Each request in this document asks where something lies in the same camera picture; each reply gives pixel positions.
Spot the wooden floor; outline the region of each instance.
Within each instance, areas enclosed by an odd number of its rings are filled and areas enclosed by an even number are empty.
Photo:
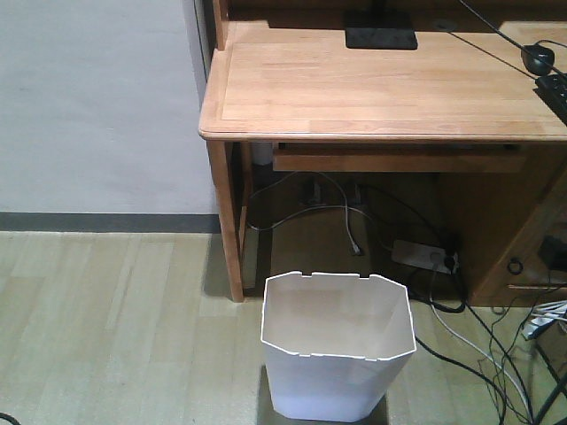
[[[227,288],[219,236],[0,233],[0,411],[22,425],[304,423],[271,408],[261,300],[235,305]],[[423,340],[477,366],[428,307],[412,310]],[[501,334],[523,314],[512,312]],[[444,317],[486,341],[470,316]],[[537,409],[553,380],[529,344],[513,355]],[[482,382],[421,349],[387,410],[389,421],[377,410],[361,423],[497,423]],[[565,412],[559,398],[544,423]]]

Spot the electrical outlet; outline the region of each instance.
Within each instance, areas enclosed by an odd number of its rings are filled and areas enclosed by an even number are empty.
[[[393,243],[392,260],[408,266],[420,267],[426,270],[437,269],[440,273],[451,274],[457,268],[457,257],[454,255],[454,270],[445,266],[445,250],[436,246],[423,245],[396,240]]]

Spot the cord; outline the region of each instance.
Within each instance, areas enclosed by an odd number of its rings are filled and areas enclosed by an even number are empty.
[[[249,199],[252,200],[252,199],[254,199],[255,197],[257,197],[260,193],[265,192],[265,191],[270,190],[270,189],[273,189],[275,186],[281,184],[282,182],[285,182],[285,181],[288,180],[290,177],[292,177],[293,175],[298,174],[298,173],[301,173],[301,172],[300,172],[300,171],[294,171],[294,172],[292,172],[292,173],[289,173],[289,174],[285,175],[285,177],[283,177],[282,179],[278,180],[277,182],[274,182],[274,183],[268,185],[268,186],[265,187],[265,188],[256,190],[255,192],[253,192],[253,193],[250,195]],[[347,233],[347,235],[348,235],[348,239],[349,239],[349,241],[350,241],[350,243],[351,243],[351,246],[353,247],[353,253],[354,253],[354,255],[363,255],[362,249],[361,249],[361,247],[356,243],[356,241],[354,240],[353,233],[352,233],[351,228],[350,228],[350,220],[349,220],[349,216],[348,216],[348,212],[349,212],[350,207],[348,206],[348,198],[346,197],[345,191],[343,190],[343,188],[341,188],[340,184],[338,184],[337,181],[335,181],[334,179],[332,179],[331,177],[329,177],[327,174],[325,174],[325,173],[319,173],[319,172],[309,172],[309,173],[312,173],[312,174],[319,174],[321,177],[323,177],[323,178],[326,179],[327,181],[331,182],[331,183],[337,188],[337,190],[340,192],[342,198],[343,198],[344,201],[345,201],[344,204],[341,205],[341,207],[345,209],[345,226],[346,226],[346,233]],[[271,227],[271,226],[270,226],[269,228],[265,228],[265,229],[266,229],[266,230],[270,230],[270,229],[272,229],[272,228],[276,228],[277,226],[283,224],[283,223],[286,222],[287,220],[290,220],[290,219],[292,219],[292,218],[294,218],[294,217],[297,217],[297,216],[301,215],[302,213],[306,213],[307,211],[311,211],[311,209],[307,208],[306,210],[303,210],[302,212],[291,214],[290,216],[286,217],[285,219],[278,221],[278,222],[276,223],[276,226],[274,226],[274,227]],[[248,223],[248,225],[249,225],[251,228],[255,229],[255,230],[260,230],[259,228],[256,228],[256,227],[252,226],[250,223]]]
[[[469,367],[463,363],[461,363],[458,360],[455,359],[450,359],[442,354],[439,354],[438,352],[436,352],[435,350],[433,350],[431,347],[429,347],[428,345],[426,345],[421,339],[419,339],[416,336],[416,341],[418,344],[420,344],[429,354],[432,354],[433,356],[437,357],[438,359],[441,359],[443,361],[446,361],[447,363],[450,363],[452,365],[458,366],[468,372],[471,372],[472,374],[474,374],[475,376],[479,377],[480,379],[482,379],[485,383],[487,383],[488,385],[490,385],[491,387],[494,388],[494,391],[496,391],[496,393],[498,393],[498,395],[500,396],[501,400],[502,400],[502,411],[500,411],[500,409],[497,409],[498,411],[498,416],[499,416],[499,420],[498,420],[498,424],[499,425],[503,425],[504,420],[506,419],[506,397],[504,396],[504,394],[502,393],[501,389],[498,388],[494,382],[492,382],[488,377],[486,377],[486,375],[481,374],[480,372],[478,372],[477,370],[473,369],[472,367]]]
[[[538,42],[536,42],[536,44],[542,44],[542,43],[549,43],[549,44],[556,44],[558,46],[564,47],[565,49],[567,49],[567,44],[563,44],[562,42],[556,42],[555,40],[539,40]]]
[[[398,204],[405,206],[406,208],[409,209],[409,211],[411,211],[413,214],[416,215],[416,217],[421,220],[423,222],[423,224],[425,225],[425,227],[427,227],[438,239],[439,243],[443,244],[443,239],[439,233],[439,231],[437,230],[437,228],[435,228],[435,226],[433,226],[431,224],[430,221],[428,221],[421,213],[419,213],[419,211],[417,211],[413,206],[411,206],[410,204],[408,204],[407,202],[402,201],[401,199],[399,199],[398,197],[394,196],[393,194],[391,194],[390,192],[387,192],[386,190],[380,189],[378,186],[373,186],[371,184],[361,184],[360,185],[361,188],[367,188],[367,189],[371,189],[374,190],[386,197],[389,197],[390,199],[396,201]]]
[[[424,303],[426,305],[434,305],[435,308],[437,308],[438,310],[440,310],[441,312],[444,313],[453,313],[453,314],[457,314],[457,313],[462,313],[464,312],[465,309],[465,301],[467,299],[467,295],[466,295],[466,289],[464,287],[460,287],[460,281],[455,281],[455,283],[459,282],[458,285],[455,285],[457,287],[457,293],[459,295],[459,299],[461,300],[461,303],[459,304],[459,306],[457,307],[449,307],[448,305],[442,305],[441,303],[438,303],[437,301],[430,301],[429,299],[427,299],[427,297],[424,297],[422,295],[419,295],[418,293],[414,292],[411,288],[411,281],[413,280],[413,278],[416,276],[416,274],[425,271],[424,268],[416,268],[406,279],[405,284],[408,287],[408,297],[409,299],[413,299],[415,301],[418,301],[420,303]]]
[[[488,328],[488,326],[486,325],[485,321],[482,320],[482,318],[478,315],[478,313],[470,306],[470,304],[468,302],[465,303],[467,309],[472,313],[472,315],[474,316],[474,318],[478,321],[478,323],[480,323],[480,325],[485,329],[486,332],[488,332],[488,334],[490,335],[490,354],[493,355],[492,352],[492,341],[496,342],[496,344],[500,347],[500,349],[503,352],[503,357],[502,357],[502,361],[500,364],[500,367],[497,367],[497,375],[499,375],[501,373],[502,370],[505,370],[505,362],[506,360],[510,363],[510,365],[512,366],[512,369],[514,370],[514,374],[517,377],[517,380],[519,382],[520,387],[522,388],[522,392],[524,393],[525,396],[525,401],[526,401],[526,408],[529,414],[530,419],[533,419],[533,408],[532,408],[532,401],[530,400],[530,397],[528,395],[528,390],[527,387],[525,386],[525,382],[524,379],[522,378],[522,375],[520,374],[519,370],[517,369],[516,363],[514,363],[514,360],[512,360],[512,358],[509,355],[509,352],[511,350],[511,346],[510,348],[508,348],[507,350],[504,348],[504,345],[502,344],[502,342],[496,337],[496,335],[494,334],[493,330]],[[519,334],[519,330],[517,331],[515,338],[514,338],[514,342],[512,343],[512,346],[516,343],[517,340],[517,335]],[[503,384],[504,386],[504,393],[506,393],[506,386],[505,386],[505,382]]]
[[[258,232],[265,232],[268,230],[273,230],[279,226],[281,226],[282,224],[284,224],[286,221],[292,220],[296,217],[299,217],[300,215],[306,214],[306,213],[312,213],[315,211],[321,211],[321,210],[326,210],[326,209],[333,209],[333,208],[345,208],[344,205],[316,205],[316,206],[309,206],[308,208],[304,208],[303,210],[294,212],[290,215],[288,215],[287,217],[284,217],[278,221],[276,221],[275,223],[271,224],[270,226],[267,226],[266,228],[260,228],[258,226],[255,226],[254,224],[252,224],[250,221],[246,222],[246,224],[248,225],[249,228],[256,230]],[[372,217],[370,214],[364,212],[363,210],[359,209],[359,208],[355,208],[353,206],[349,206],[348,209],[350,211],[354,211],[356,213],[359,213],[361,215],[363,215],[364,217],[366,217],[370,223],[372,223],[374,225],[374,227],[376,229],[378,229],[378,225],[376,223],[376,221],[374,220],[374,217]],[[392,251],[393,248],[391,246],[388,246],[387,244],[385,244],[380,238],[378,238],[378,242],[380,243],[380,246],[382,246],[382,248],[384,248],[387,251]]]
[[[531,53],[529,50],[527,50],[522,44],[520,44],[519,42],[517,42],[516,40],[508,37],[507,35],[505,35],[504,33],[502,33],[502,31],[500,29],[498,29],[497,27],[495,27],[492,23],[490,23],[488,20],[486,20],[486,18],[484,16],[482,16],[480,13],[478,13],[477,11],[475,11],[470,5],[468,5],[464,0],[457,0],[457,2],[459,2],[460,4],[462,4],[464,7],[466,7],[469,12],[471,12],[473,15],[475,15],[477,18],[479,18],[482,22],[484,22],[490,29],[492,29],[496,34],[498,34],[500,37],[502,37],[504,40],[506,40],[508,43],[514,44],[516,47],[518,47],[518,49],[520,49],[522,52],[526,53],[527,55],[531,56],[534,59],[538,59],[539,61],[543,62],[545,65],[549,66],[551,69],[553,69],[556,73],[558,73],[559,75],[561,75],[561,77],[567,81],[567,76],[560,71],[559,69],[557,69],[555,66],[548,64],[547,62],[544,62],[543,60],[541,60],[540,58],[538,58],[536,55],[534,55],[533,53]]]
[[[432,302],[432,293],[430,292],[430,301]],[[462,336],[461,334],[459,334],[457,331],[455,331],[454,329],[452,329],[449,325],[447,325],[447,323],[441,319],[441,316],[439,316],[439,313],[437,312],[437,309],[435,308],[435,305],[431,306],[431,310],[433,311],[433,314],[435,314],[435,317],[437,318],[437,320],[439,321],[439,323],[441,323],[441,325],[443,325],[443,327],[453,336],[456,336],[457,338],[459,338],[461,341],[463,341],[464,343],[466,343],[468,346],[472,347],[473,349],[475,349],[477,352],[479,352],[480,354],[482,354],[486,359],[490,360],[495,366],[497,366],[498,368],[501,368],[501,366],[498,364],[498,362],[487,352],[484,352],[481,348],[479,348],[477,345],[475,345],[473,342],[471,342],[470,340],[468,340],[466,337]],[[512,375],[507,371],[507,370],[502,370],[502,372],[508,377],[508,379],[510,379],[510,381],[512,382],[512,384],[514,385],[514,387],[517,390],[517,393],[519,394],[520,398],[522,399],[522,403],[524,404],[525,410],[526,412],[528,412],[528,404],[527,404],[527,400],[525,398],[524,393],[522,392],[522,389],[520,388],[520,385],[514,380],[514,378],[512,377]]]
[[[329,182],[331,182],[332,184],[335,185],[335,187],[337,188],[337,190],[340,192],[340,194],[342,195],[343,199],[345,200],[345,225],[346,225],[346,233],[348,234],[348,238],[351,241],[351,246],[353,247],[353,253],[354,255],[363,255],[362,254],[362,249],[360,246],[358,246],[358,244],[356,243],[356,241],[353,238],[353,233],[351,232],[351,224],[350,224],[350,220],[348,217],[348,212],[349,212],[349,207],[348,207],[348,198],[346,197],[346,193],[343,190],[343,188],[340,187],[340,184],[338,184],[338,182],[334,179],[332,179],[331,177],[329,177],[327,174],[325,173],[320,173],[320,172],[315,172],[316,174],[319,174],[321,177],[324,177],[325,179],[327,179]]]
[[[16,421],[16,418],[14,418],[13,416],[10,416],[7,413],[0,412],[0,419],[4,419],[5,421],[8,421],[12,425],[20,425],[20,423],[18,421]]]

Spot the desk leg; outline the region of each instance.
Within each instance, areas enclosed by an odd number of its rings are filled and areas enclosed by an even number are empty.
[[[236,195],[232,181],[230,154],[232,143],[219,140],[206,142],[211,162],[211,172],[219,206],[222,246],[229,272],[230,294],[235,303],[244,301],[242,280],[242,255],[238,237]]]

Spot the wooden desk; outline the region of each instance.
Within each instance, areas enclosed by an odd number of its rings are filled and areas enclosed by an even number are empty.
[[[356,143],[357,149],[367,143],[372,151],[363,150],[358,157],[366,158],[363,162],[370,171],[515,172],[508,179],[498,177],[506,181],[501,186],[527,184],[529,193],[524,196],[522,187],[514,188],[525,197],[520,203],[524,209],[518,214],[521,217],[504,226],[505,232],[499,231],[502,241],[493,245],[494,250],[509,247],[518,226],[541,204],[544,191],[556,197],[547,209],[562,205],[567,194],[563,176],[567,127],[534,93],[533,78],[524,71],[517,48],[487,32],[467,12],[412,13],[419,42],[415,51],[349,50],[340,29],[341,11],[251,10],[233,12],[228,20],[226,4],[215,5],[222,50],[214,52],[199,131],[209,150],[235,301],[243,300],[246,207],[233,187],[233,143],[243,147],[244,199],[252,189],[250,141],[305,143],[310,149],[317,143],[340,143],[341,147]],[[436,18],[452,19],[459,29],[454,34],[439,32],[432,24]],[[501,30],[520,43],[541,38],[567,42],[564,8],[552,9],[547,17],[516,10],[491,13],[491,18],[498,19]],[[555,52],[556,65],[567,69],[567,51],[557,48]],[[455,153],[456,144],[468,149]],[[503,144],[521,147],[522,158],[518,151],[493,148]],[[381,150],[385,145],[388,150]],[[349,152],[331,151],[334,163],[328,158],[317,161],[313,153],[307,160],[313,160],[319,170],[359,169],[357,152]],[[286,159],[286,167],[293,168],[294,162]],[[305,167],[305,161],[298,168]],[[510,213],[498,199],[490,199],[495,194],[491,186],[484,183],[489,196],[485,201],[497,204],[494,213],[500,217],[494,221],[506,222]],[[455,199],[462,191],[458,188],[444,185]],[[485,196],[479,194],[477,199]],[[511,201],[509,205],[517,206]],[[451,207],[456,210],[452,211],[455,221],[461,222],[459,205]],[[478,220],[476,224],[477,233],[482,226],[491,229],[490,224],[478,224]],[[470,248],[477,264],[486,263],[480,274],[501,255],[475,257],[484,249],[483,243],[486,240],[478,238]],[[472,275],[472,279],[482,278]],[[490,302],[492,296],[481,302]]]

